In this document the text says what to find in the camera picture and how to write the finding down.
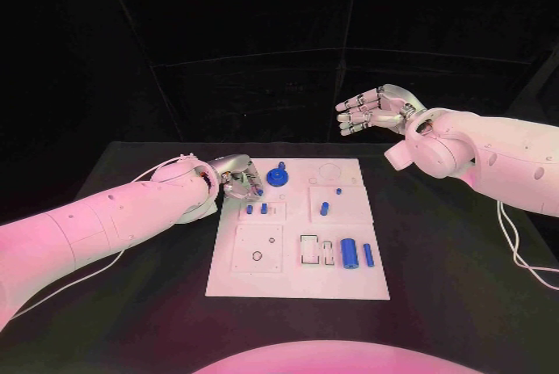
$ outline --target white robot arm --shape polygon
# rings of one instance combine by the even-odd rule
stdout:
[[[371,126],[405,135],[388,151],[397,170],[412,162],[437,178],[526,211],[559,216],[559,128],[523,120],[427,109],[414,94],[384,85],[336,106],[342,135]]]
[[[152,170],[152,180],[137,181]],[[219,184],[238,199],[257,200],[264,193],[247,155],[206,163],[191,154],[152,170],[133,183],[0,226],[0,330],[52,281],[217,212]]]

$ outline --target rectangular plate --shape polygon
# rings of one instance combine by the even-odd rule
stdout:
[[[280,161],[289,183],[273,187],[266,175]],[[247,214],[248,202],[224,201],[206,296],[389,300],[359,161],[255,158],[253,162],[264,180],[264,198],[251,203],[253,214]],[[322,216],[325,201],[330,209]],[[261,214],[263,203],[268,214]],[[319,264],[302,263],[302,236],[319,239]],[[343,268],[345,238],[356,240],[361,267],[352,270]],[[365,243],[375,267],[368,267]],[[326,264],[326,256],[335,265]]]

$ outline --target hole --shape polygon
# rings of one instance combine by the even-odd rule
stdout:
[[[534,173],[534,178],[535,178],[536,180],[541,180],[541,178],[542,178],[542,176],[544,176],[544,173],[545,173],[545,169],[544,169],[542,167],[539,167],[539,168],[536,169],[536,172]]]
[[[496,161],[498,161],[498,155],[493,153],[492,157],[489,158],[489,166],[493,166],[496,164]]]

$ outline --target small blue object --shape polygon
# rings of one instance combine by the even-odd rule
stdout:
[[[320,208],[320,215],[323,216],[329,215],[329,207],[330,207],[329,202],[325,202],[323,207]]]
[[[289,182],[289,172],[286,171],[284,162],[280,162],[277,168],[268,172],[266,180],[273,187],[281,187]]]
[[[342,260],[346,269],[359,267],[356,240],[346,238],[342,240]]]
[[[371,245],[368,243],[364,245],[364,249],[365,249],[365,258],[368,259],[368,266],[374,267],[375,266],[374,254],[371,253]]]

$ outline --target cable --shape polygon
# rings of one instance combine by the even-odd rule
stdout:
[[[172,158],[170,160],[168,160],[166,162],[163,162],[162,164],[159,164],[157,166],[155,166],[150,170],[147,170],[140,176],[137,176],[137,178],[132,181],[132,183],[137,182],[139,179],[142,179],[153,170],[159,170],[166,164],[169,164],[170,162],[175,162],[178,160],[181,160],[185,156],[181,155],[178,156],[176,158]],[[62,286],[60,290],[55,291],[55,293],[52,293],[45,299],[42,299],[38,303],[35,303],[29,308],[24,309],[12,318],[11,320],[15,320],[21,315],[24,315],[26,312],[29,312],[38,305],[44,304],[57,294],[60,294],[67,288],[70,288],[72,285],[77,285],[78,283],[81,283],[85,279],[88,279],[90,277],[94,277],[96,275],[98,275],[103,271],[106,271],[113,265],[114,263],[119,261],[123,253],[124,253],[126,249],[117,254],[117,257],[114,258],[113,262],[103,268],[100,269],[96,273],[93,273],[91,275],[87,275],[85,277],[83,277],[81,279],[78,279],[77,281],[74,281],[74,283],[70,283],[68,285]]]
[[[510,227],[513,228],[513,232],[515,232],[515,244],[513,244],[513,241],[510,239],[510,236],[509,236],[509,233],[508,233],[508,230],[505,229],[505,224],[503,224],[503,218],[502,216],[505,216],[506,220],[508,220],[508,223],[510,224]],[[539,282],[551,289],[555,289],[557,291],[559,291],[559,287],[555,286],[555,285],[551,285],[545,280],[544,278],[541,277],[539,273],[536,271],[551,271],[552,273],[559,273],[559,269],[554,269],[552,267],[534,267],[528,264],[528,262],[525,261],[525,259],[521,257],[519,255],[519,245],[521,245],[521,236],[519,236],[519,230],[516,229],[516,226],[515,226],[515,223],[513,221],[510,220],[509,218],[509,215],[508,213],[505,212],[505,205],[503,205],[503,202],[498,201],[498,218],[499,218],[499,224],[502,226],[502,230],[503,230],[503,234],[505,234],[505,238],[508,239],[508,242],[509,242],[509,245],[510,245],[510,248],[513,250],[513,261],[516,263],[516,265],[519,267],[523,267],[525,269],[528,269],[531,271],[531,273],[534,274],[534,276],[538,278]]]

